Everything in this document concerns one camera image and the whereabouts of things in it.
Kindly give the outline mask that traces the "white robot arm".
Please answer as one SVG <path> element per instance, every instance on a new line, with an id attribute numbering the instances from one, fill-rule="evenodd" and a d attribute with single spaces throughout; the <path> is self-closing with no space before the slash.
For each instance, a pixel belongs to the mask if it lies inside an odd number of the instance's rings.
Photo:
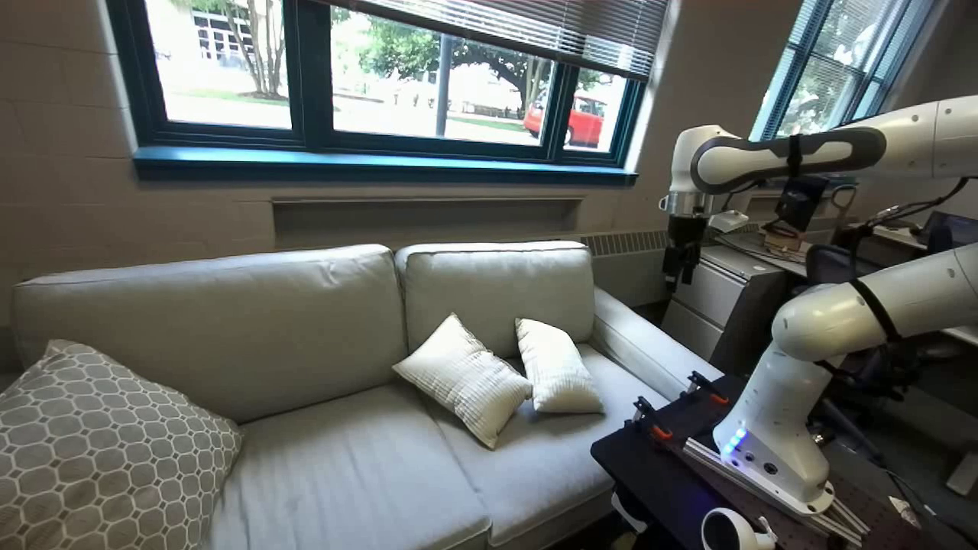
<path id="1" fill-rule="evenodd" d="M 978 99 L 890 111 L 841 130 L 745 141 L 722 126 L 686 130 L 670 165 L 668 281 L 689 281 L 709 200 L 764 176 L 974 176 Z M 789 300 L 735 410 L 714 428 L 720 463 L 797 515 L 835 503 L 829 463 L 806 420 L 829 384 L 827 362 L 978 319 L 978 244 L 927 255 Z"/>

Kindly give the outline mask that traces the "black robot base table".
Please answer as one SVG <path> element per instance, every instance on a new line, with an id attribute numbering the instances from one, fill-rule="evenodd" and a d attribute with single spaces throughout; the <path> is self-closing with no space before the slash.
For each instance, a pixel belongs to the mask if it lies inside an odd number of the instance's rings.
<path id="1" fill-rule="evenodd" d="M 773 550 L 951 550 L 960 545 L 960 536 L 920 503 L 898 515 L 898 485 L 853 451 L 839 451 L 835 490 L 869 522 L 858 542 L 806 522 L 689 455 L 686 440 L 704 444 L 740 387 L 740 377 L 722 377 L 709 390 L 686 390 L 660 410 L 639 397 L 635 412 L 591 445 L 622 509 L 649 527 L 639 550 L 700 550 L 700 522 L 714 509 L 740 515 Z"/>

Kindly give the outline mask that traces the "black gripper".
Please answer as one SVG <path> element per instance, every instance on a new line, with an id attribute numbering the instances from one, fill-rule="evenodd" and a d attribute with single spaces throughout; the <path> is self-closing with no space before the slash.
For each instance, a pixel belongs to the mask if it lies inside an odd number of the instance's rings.
<path id="1" fill-rule="evenodd" d="M 673 217 L 668 232 L 664 274 L 670 283 L 692 281 L 700 262 L 704 217 Z"/>

